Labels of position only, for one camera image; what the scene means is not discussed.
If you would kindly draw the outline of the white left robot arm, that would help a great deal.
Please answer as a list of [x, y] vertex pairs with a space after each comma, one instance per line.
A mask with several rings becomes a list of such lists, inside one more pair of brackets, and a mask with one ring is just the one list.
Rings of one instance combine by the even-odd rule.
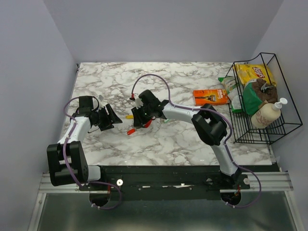
[[47, 158], [50, 180], [53, 186], [76, 183], [81, 186], [90, 182], [96, 190], [102, 190], [107, 179], [101, 174], [99, 166], [89, 166], [82, 148], [82, 143], [92, 127], [100, 131], [114, 128], [114, 124], [122, 123], [110, 104], [104, 107], [94, 106], [94, 96], [80, 96], [76, 111], [69, 115], [64, 106], [64, 114], [69, 118], [70, 126], [64, 136], [56, 143], [47, 147]]

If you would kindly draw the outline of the red key tag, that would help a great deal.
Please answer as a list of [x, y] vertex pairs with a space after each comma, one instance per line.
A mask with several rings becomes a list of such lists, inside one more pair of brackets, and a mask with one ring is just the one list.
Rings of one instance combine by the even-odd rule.
[[131, 135], [135, 132], [136, 130], [134, 128], [130, 129], [128, 132], [127, 132], [127, 135]]

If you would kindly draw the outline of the red handled steel key organizer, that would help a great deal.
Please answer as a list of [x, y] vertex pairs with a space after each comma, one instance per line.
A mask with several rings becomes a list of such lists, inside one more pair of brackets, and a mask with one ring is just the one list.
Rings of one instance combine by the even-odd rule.
[[152, 120], [148, 121], [143, 127], [148, 128], [150, 126], [151, 122], [152, 122]]

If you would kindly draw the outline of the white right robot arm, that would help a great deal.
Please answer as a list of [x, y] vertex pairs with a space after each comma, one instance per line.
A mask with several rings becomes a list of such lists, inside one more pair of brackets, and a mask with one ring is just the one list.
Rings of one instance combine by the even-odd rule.
[[190, 123], [194, 126], [201, 141], [209, 145], [218, 160], [222, 185], [228, 189], [239, 183], [241, 170], [235, 163], [227, 146], [227, 123], [213, 106], [192, 107], [174, 104], [171, 100], [160, 101], [150, 90], [140, 95], [132, 94], [130, 99], [135, 102], [133, 119], [135, 128], [144, 128], [150, 121], [173, 119]]

